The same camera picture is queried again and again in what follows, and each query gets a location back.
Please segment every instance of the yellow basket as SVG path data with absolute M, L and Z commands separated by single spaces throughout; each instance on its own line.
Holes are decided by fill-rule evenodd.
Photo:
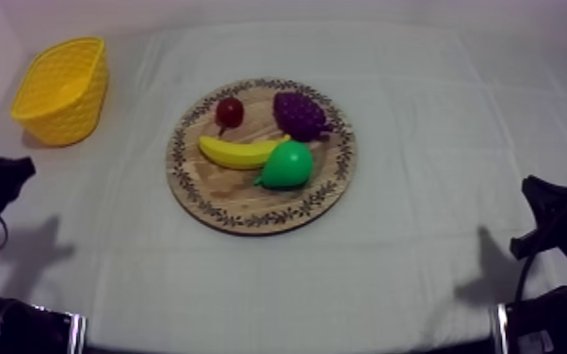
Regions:
M 104 40 L 68 40 L 33 60 L 11 117 L 46 145 L 73 144 L 97 125 L 106 88 Z

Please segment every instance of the white backdrop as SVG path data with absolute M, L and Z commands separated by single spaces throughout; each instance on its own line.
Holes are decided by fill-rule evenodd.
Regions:
M 254 23 L 202 26 L 242 22 Z M 33 149 L 8 118 L 14 77 L 45 46 L 187 26 L 108 40 L 114 85 L 83 144 Z M 5 211 L 14 234 L 32 237 L 7 254 L 30 266 L 0 259 L 0 289 L 31 288 L 20 298 L 88 314 L 96 343 L 158 351 L 344 352 L 482 334 L 481 305 L 493 302 L 450 299 L 464 282 L 487 290 L 470 282 L 479 272 L 497 282 L 508 269 L 489 259 L 481 265 L 482 245 L 466 228 L 483 221 L 505 249 L 532 224 L 520 179 L 534 173 L 567 185 L 567 51 L 543 50 L 540 40 L 567 46 L 567 0 L 0 0 L 0 155 L 30 154 L 40 171 Z M 359 183 L 303 229 L 312 237 L 222 236 L 186 215 L 167 190 L 158 156 L 177 115 L 220 84 L 265 74 L 325 89 L 357 112 L 348 116 L 364 137 Z M 456 140 L 468 148 L 453 149 Z M 377 164 L 372 152 L 383 141 L 394 145 L 389 161 Z M 391 213 L 379 214 L 386 208 Z M 61 221 L 44 221 L 49 215 Z M 375 221 L 384 218 L 382 228 Z M 35 234 L 43 249 L 72 245 L 76 254 L 41 270 Z M 418 262 L 422 254 L 426 262 Z M 554 264 L 566 281 L 567 262 Z M 330 289 L 337 291 L 326 298 Z M 419 338 L 430 318 L 442 318 L 438 308 L 451 310 L 447 326 Z M 264 335 L 251 338 L 255 332 Z
M 479 29 L 567 46 L 567 0 L 0 0 L 0 99 L 27 52 L 69 37 L 296 20 Z

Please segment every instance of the purple grapes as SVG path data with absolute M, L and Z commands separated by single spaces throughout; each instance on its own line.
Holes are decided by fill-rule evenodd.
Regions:
M 323 109 L 301 93 L 277 93 L 273 112 L 279 128 L 296 141 L 314 140 L 331 131 Z

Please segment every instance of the plastic fruit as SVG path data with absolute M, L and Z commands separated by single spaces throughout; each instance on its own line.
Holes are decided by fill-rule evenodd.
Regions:
M 273 114 L 279 128 L 297 141 L 310 141 L 331 131 L 325 112 L 310 98 L 298 92 L 275 95 Z
M 266 188 L 286 188 L 305 184 L 312 174 L 310 150 L 297 141 L 286 141 L 272 152 L 256 185 Z
M 229 169 L 259 169 L 267 162 L 277 145 L 290 139 L 238 144 L 215 137 L 200 137 L 200 150 L 214 163 Z
M 216 107 L 216 120 L 220 135 L 226 128 L 237 128 L 244 120 L 244 105 L 236 98 L 225 98 Z

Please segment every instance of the green pear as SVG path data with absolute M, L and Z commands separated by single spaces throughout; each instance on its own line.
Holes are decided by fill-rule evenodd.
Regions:
M 305 184 L 312 174 L 310 150 L 297 141 L 279 144 L 268 157 L 262 175 L 254 184 L 265 188 L 287 188 Z

